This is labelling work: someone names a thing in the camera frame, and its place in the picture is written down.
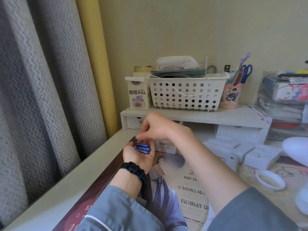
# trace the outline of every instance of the white desktop organizer shelf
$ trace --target white desktop organizer shelf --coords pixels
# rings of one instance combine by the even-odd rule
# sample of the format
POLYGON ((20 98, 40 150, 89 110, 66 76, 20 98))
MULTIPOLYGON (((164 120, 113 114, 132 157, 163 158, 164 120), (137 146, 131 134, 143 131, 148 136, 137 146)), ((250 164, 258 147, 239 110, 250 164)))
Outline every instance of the white desktop organizer shelf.
POLYGON ((128 128, 139 129, 141 125, 130 126, 129 122, 132 120, 131 117, 139 118, 141 123, 150 112, 161 113, 173 121, 216 124, 216 131, 219 126, 256 128, 256 135, 253 141, 257 143, 264 143, 270 127, 270 124, 262 120, 247 105, 240 105, 238 108, 231 110, 218 108, 217 111, 210 112, 203 110, 156 108, 152 106, 149 110, 131 110, 127 108, 122 111, 121 122, 123 130, 125 131, 128 128))

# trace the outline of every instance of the black watch strap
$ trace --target black watch strap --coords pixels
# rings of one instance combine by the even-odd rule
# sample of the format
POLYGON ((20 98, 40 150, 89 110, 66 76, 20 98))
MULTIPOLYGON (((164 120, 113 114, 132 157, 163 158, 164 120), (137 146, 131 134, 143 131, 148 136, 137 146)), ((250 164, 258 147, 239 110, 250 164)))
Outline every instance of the black watch strap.
POLYGON ((134 162, 124 162, 120 168, 124 168, 130 173, 137 175, 137 177, 142 181, 142 184, 145 186, 147 185, 147 175, 145 174, 144 170, 139 167, 139 165, 136 165, 134 162))

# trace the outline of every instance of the white plastic ring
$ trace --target white plastic ring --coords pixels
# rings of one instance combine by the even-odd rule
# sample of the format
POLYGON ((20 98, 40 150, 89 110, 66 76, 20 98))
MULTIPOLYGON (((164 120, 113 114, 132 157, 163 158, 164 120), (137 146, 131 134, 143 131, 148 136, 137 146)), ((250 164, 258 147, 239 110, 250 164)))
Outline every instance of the white plastic ring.
POLYGON ((257 177, 258 181, 260 182, 260 184, 262 186, 268 188, 268 189, 276 191, 276 190, 283 190, 286 187, 285 181, 281 177, 279 177, 277 174, 275 174, 271 171, 259 170, 259 171, 256 172, 256 177, 257 177), (265 177, 272 179, 274 182, 276 182, 278 184, 278 187, 267 184, 266 182, 264 182, 260 178, 260 176, 265 176, 265 177))

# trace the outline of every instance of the yellow object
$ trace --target yellow object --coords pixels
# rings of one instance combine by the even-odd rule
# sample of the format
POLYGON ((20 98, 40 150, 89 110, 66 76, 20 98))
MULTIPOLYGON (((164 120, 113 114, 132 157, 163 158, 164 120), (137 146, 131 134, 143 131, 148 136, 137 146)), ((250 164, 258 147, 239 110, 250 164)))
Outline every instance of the yellow object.
POLYGON ((299 69, 295 73, 308 73, 308 70, 299 69))
POLYGON ((153 66, 135 66, 134 67, 134 72, 135 73, 150 72, 152 70, 154 70, 153 66))
POLYGON ((118 131, 109 64, 98 0, 76 0, 107 136, 118 131))

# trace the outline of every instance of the purple hand-shaped pen topper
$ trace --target purple hand-shaped pen topper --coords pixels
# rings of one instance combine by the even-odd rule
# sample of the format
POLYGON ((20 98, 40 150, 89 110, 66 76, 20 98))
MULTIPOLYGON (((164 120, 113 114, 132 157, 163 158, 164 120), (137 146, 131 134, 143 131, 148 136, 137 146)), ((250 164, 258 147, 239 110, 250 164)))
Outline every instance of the purple hand-shaped pen topper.
POLYGON ((135 100, 138 101, 138 102, 142 101, 142 96, 141 95, 136 96, 135 100))
POLYGON ((245 63, 248 58, 250 58, 250 53, 247 53, 244 57, 241 58, 241 63, 245 63))

